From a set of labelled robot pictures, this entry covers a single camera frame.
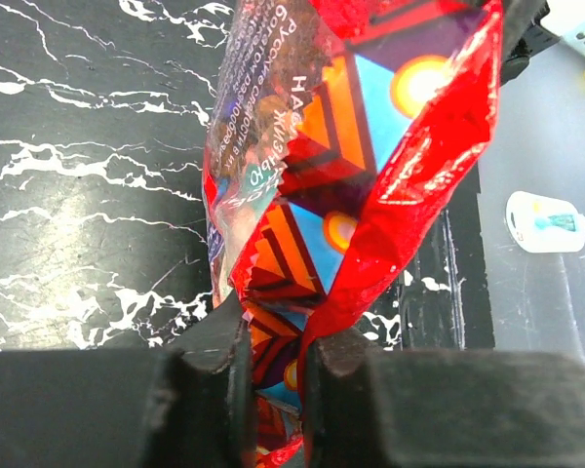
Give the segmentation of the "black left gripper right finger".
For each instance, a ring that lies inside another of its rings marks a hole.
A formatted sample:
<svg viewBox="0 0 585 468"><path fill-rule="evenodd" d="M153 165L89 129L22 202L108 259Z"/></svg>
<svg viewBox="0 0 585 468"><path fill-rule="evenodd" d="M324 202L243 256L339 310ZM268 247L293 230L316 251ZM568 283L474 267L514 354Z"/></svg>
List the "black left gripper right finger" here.
<svg viewBox="0 0 585 468"><path fill-rule="evenodd" d="M310 467L585 467L585 366L559 354L386 351L350 329L305 371Z"/></svg>

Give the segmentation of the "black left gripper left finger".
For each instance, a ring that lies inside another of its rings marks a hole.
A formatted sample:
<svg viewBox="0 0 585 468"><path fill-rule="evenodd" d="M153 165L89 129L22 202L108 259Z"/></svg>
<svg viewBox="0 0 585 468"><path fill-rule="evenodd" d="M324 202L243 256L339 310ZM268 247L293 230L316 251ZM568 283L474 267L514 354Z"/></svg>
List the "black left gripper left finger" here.
<svg viewBox="0 0 585 468"><path fill-rule="evenodd" d="M228 296L164 348L0 352L0 467L248 467L251 350Z"/></svg>

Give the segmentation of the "red chips bag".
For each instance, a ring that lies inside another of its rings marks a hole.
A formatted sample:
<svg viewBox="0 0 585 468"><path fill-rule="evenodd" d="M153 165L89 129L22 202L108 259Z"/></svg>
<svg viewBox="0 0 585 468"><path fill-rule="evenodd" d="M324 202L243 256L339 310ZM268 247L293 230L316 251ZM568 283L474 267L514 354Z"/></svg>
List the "red chips bag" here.
<svg viewBox="0 0 585 468"><path fill-rule="evenodd" d="M213 303L240 301L254 467L301 448L306 357L405 269L487 148L499 1L240 1L204 152Z"/></svg>

